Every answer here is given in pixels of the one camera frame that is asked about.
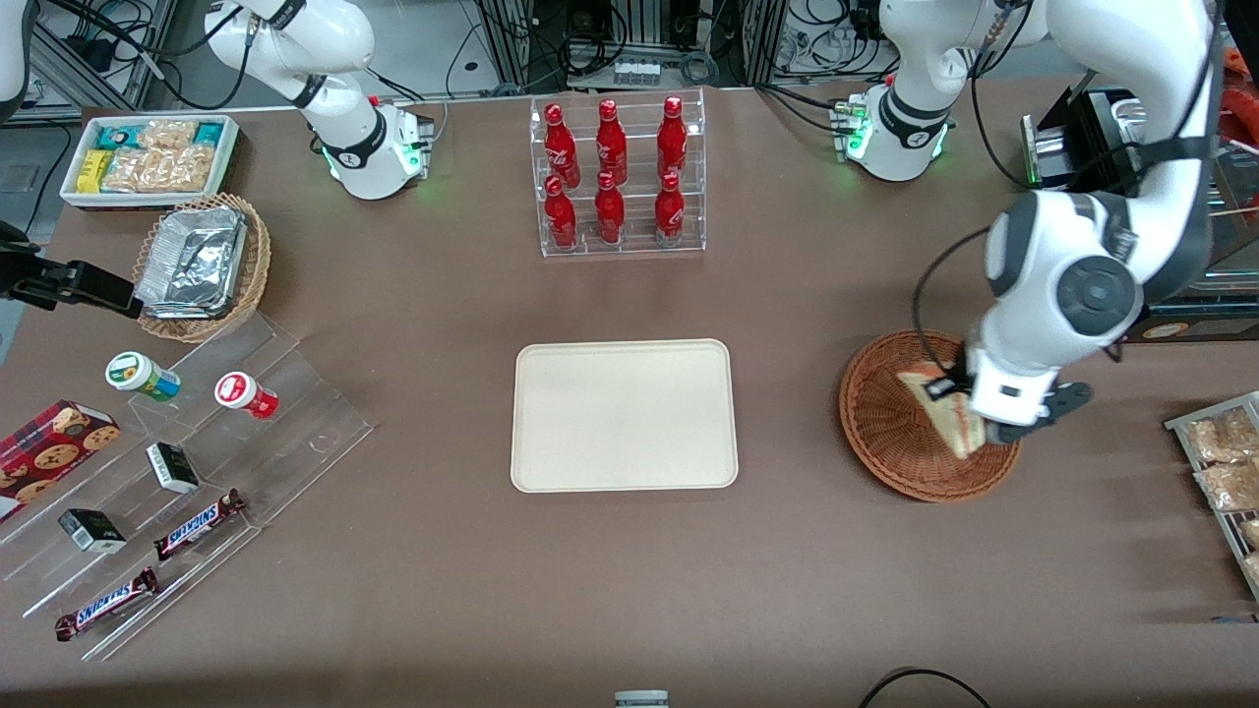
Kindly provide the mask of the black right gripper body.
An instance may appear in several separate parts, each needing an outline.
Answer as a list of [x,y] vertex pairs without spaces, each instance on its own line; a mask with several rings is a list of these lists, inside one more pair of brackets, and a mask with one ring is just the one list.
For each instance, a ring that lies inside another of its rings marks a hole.
[[18,285],[28,277],[40,276],[37,252],[39,247],[18,227],[1,223],[1,299],[24,304],[44,304],[45,300],[18,292]]

